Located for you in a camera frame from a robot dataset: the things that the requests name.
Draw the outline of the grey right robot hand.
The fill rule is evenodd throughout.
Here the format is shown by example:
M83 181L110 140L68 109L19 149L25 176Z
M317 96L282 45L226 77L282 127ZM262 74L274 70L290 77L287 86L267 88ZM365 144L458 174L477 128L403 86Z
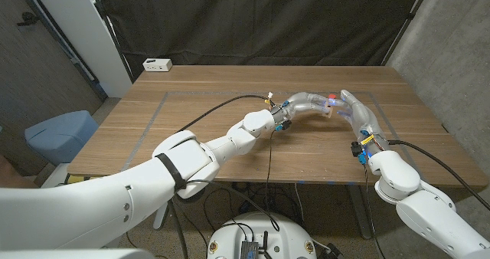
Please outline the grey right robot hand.
M372 110L347 90L340 96L340 100L329 98L328 105L342 108L338 114L350 123L357 139L353 154L361 164L367 164L374 154L390 149L386 136Z

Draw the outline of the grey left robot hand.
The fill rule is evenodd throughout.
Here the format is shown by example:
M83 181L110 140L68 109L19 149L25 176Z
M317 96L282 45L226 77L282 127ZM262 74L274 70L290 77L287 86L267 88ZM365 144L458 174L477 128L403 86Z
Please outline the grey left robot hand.
M318 111L331 116L332 108L328 105L328 99L314 93L296 93L285 100L281 105L274 106L271 114L275 122L275 131L287 130L292 119L297 113L305 111Z

